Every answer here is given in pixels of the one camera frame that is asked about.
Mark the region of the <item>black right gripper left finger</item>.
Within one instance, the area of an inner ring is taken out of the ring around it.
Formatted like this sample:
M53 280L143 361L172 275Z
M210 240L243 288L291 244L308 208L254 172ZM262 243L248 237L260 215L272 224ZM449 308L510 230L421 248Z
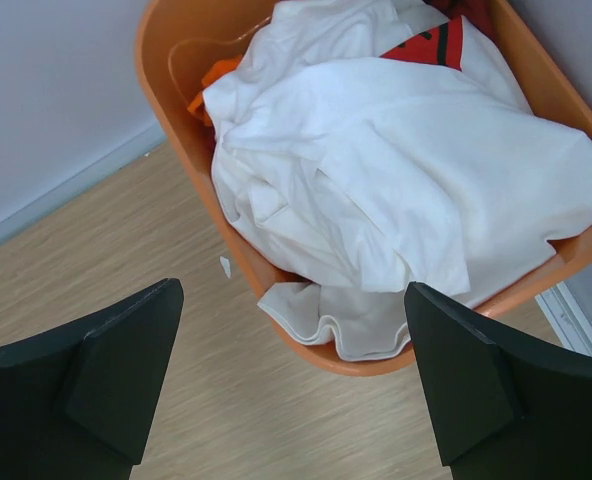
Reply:
M144 456L184 293L163 279L0 346L0 479L127 479Z

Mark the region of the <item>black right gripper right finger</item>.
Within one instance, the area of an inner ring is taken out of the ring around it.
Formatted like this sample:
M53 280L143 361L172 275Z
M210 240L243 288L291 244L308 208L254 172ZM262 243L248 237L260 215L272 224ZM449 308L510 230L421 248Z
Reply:
M412 283L405 310L441 462L455 479L592 479L592 357Z

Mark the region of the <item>white Coca-Cola print t-shirt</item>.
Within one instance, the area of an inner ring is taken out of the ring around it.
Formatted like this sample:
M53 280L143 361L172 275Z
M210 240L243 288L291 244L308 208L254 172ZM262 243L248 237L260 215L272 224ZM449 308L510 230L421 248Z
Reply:
M300 344L394 357L411 283L475 306L592 225L592 141L536 117L463 16L377 57L236 70L215 84L212 180L227 221L299 276L259 305Z

